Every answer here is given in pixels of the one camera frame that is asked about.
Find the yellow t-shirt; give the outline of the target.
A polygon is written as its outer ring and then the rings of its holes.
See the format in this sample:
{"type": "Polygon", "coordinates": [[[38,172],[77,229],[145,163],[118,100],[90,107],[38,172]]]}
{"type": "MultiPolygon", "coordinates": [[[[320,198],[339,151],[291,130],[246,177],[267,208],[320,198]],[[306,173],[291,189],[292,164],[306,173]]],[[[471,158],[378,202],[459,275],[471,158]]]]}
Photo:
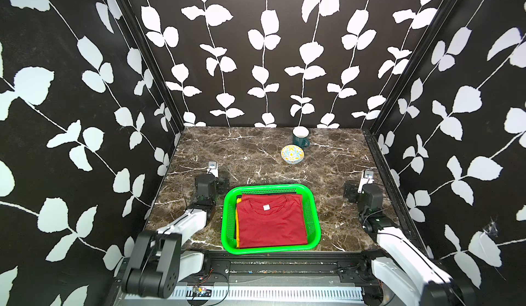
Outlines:
{"type": "Polygon", "coordinates": [[[236,248],[240,248],[240,222],[238,215],[238,204],[242,202],[242,198],[238,197],[236,199],[235,207],[235,239],[236,239],[236,248]]]}

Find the green plastic laundry basket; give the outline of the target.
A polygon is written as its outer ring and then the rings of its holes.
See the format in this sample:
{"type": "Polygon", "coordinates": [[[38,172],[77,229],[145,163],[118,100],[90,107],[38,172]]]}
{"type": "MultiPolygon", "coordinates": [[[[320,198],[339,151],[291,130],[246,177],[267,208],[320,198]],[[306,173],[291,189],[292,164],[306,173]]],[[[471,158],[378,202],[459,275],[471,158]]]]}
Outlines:
{"type": "Polygon", "coordinates": [[[321,227],[316,210],[313,193],[301,184],[253,185],[237,187],[229,191],[223,204],[223,219],[221,226],[221,243],[223,248],[233,255],[263,254],[277,252],[309,251],[317,247],[321,241],[321,227]],[[257,248],[239,248],[236,246],[237,225],[235,224],[235,210],[237,199],[244,195],[278,195],[298,194],[302,196],[303,216],[305,222],[305,244],[292,246],[265,246],[257,248]]]}

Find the red t-shirt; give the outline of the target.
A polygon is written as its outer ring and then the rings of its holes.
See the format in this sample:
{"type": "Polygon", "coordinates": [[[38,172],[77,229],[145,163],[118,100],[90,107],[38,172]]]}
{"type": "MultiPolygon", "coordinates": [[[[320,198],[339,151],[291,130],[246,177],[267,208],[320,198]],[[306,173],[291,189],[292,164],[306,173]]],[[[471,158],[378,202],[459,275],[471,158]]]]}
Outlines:
{"type": "Polygon", "coordinates": [[[238,204],[240,248],[276,247],[307,242],[302,196],[244,195],[238,204]]]}

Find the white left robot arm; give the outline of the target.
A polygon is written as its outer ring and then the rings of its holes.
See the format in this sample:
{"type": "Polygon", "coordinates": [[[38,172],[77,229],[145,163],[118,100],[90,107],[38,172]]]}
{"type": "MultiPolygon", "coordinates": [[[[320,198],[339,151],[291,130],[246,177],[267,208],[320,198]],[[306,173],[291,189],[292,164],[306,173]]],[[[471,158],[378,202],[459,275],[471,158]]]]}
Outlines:
{"type": "Polygon", "coordinates": [[[182,246],[210,223],[218,196],[228,192],[230,181],[215,174],[195,177],[195,193],[184,213],[154,231],[142,231],[127,262],[121,289],[140,297],[170,297],[177,283],[199,273],[205,263],[203,251],[182,246]]]}

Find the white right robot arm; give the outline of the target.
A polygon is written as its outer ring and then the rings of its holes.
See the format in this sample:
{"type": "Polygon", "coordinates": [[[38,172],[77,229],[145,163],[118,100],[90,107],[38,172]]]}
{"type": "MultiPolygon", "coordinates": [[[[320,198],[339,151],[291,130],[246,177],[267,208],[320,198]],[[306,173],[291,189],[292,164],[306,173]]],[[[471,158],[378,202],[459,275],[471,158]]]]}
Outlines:
{"type": "Polygon", "coordinates": [[[475,305],[472,288],[454,278],[421,252],[385,213],[383,189],[370,178],[359,184],[346,181],[343,197],[358,208],[358,221],[381,248],[366,255],[356,273],[364,281],[377,281],[380,305],[475,305]]]}

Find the patterned ceramic bowl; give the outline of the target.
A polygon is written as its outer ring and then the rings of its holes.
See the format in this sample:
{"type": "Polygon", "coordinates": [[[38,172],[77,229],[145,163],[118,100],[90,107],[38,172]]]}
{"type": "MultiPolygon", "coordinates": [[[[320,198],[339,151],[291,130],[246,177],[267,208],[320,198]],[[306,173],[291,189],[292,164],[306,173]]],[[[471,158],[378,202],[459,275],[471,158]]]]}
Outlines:
{"type": "Polygon", "coordinates": [[[294,144],[287,145],[280,152],[281,158],[290,165],[301,163],[304,160],[304,150],[294,144]]]}

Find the green mug white inside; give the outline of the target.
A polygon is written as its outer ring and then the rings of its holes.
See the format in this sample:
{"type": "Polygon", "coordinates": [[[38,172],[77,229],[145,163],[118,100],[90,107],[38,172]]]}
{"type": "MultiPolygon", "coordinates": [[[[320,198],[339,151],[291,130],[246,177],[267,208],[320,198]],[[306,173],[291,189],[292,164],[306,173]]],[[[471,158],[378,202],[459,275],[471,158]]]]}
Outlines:
{"type": "Polygon", "coordinates": [[[297,126],[293,129],[293,145],[302,149],[310,146],[309,130],[304,126],[297,126]]]}

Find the small electronics board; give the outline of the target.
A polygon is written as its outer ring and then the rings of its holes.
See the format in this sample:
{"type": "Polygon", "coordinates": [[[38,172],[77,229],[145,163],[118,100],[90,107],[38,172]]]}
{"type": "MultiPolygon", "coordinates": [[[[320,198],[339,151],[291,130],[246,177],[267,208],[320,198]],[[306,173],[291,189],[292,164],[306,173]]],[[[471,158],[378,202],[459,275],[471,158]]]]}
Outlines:
{"type": "Polygon", "coordinates": [[[207,287],[194,287],[191,290],[191,299],[196,298],[210,298],[212,296],[212,290],[207,287]]]}

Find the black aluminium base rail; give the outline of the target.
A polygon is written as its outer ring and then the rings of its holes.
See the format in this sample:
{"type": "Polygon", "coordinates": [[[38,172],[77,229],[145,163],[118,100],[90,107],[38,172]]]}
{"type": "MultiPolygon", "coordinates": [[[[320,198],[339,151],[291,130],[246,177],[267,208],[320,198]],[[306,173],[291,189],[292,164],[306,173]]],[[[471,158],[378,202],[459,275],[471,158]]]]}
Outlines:
{"type": "Polygon", "coordinates": [[[233,255],[225,251],[205,251],[204,268],[181,282],[222,282],[235,277],[335,277],[338,283],[375,285],[372,261],[388,254],[382,249],[344,252],[278,252],[233,255]]]}

